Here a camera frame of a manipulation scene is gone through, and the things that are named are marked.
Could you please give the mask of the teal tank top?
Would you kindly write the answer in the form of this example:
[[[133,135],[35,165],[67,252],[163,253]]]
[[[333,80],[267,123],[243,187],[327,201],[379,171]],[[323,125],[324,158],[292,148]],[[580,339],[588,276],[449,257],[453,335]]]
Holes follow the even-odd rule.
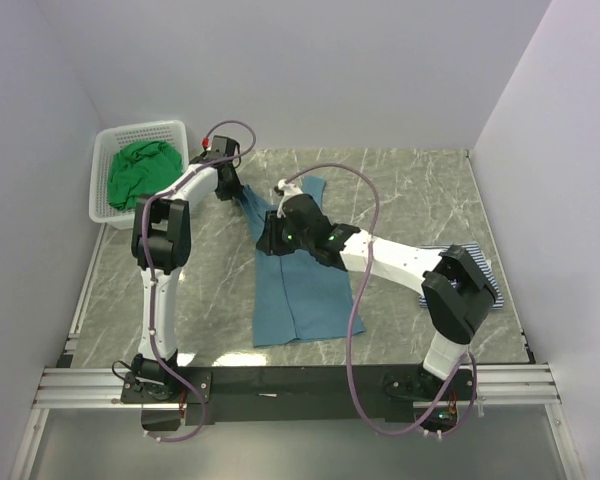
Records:
[[[344,338],[352,307],[346,272],[304,250],[284,256],[255,251],[254,346]]]

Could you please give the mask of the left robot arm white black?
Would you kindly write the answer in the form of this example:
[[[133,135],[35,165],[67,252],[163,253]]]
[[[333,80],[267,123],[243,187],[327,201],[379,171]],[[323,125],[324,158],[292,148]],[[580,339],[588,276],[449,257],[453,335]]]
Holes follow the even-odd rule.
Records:
[[[192,246],[190,209],[212,193],[230,200],[241,192],[233,165],[240,157],[236,140],[206,138],[180,177],[137,201],[131,251],[143,283],[143,327],[128,381],[156,401],[187,395],[177,374],[174,322],[178,279]]]

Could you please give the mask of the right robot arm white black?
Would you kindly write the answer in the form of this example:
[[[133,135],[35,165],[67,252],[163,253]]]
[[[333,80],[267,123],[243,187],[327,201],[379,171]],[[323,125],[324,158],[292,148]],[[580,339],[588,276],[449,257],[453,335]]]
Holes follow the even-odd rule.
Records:
[[[333,223],[308,194],[294,195],[265,214],[257,249],[275,256],[303,250],[325,267],[373,275],[424,297],[435,334],[418,378],[420,390],[432,399],[453,388],[454,369],[498,298],[463,246],[416,248]]]

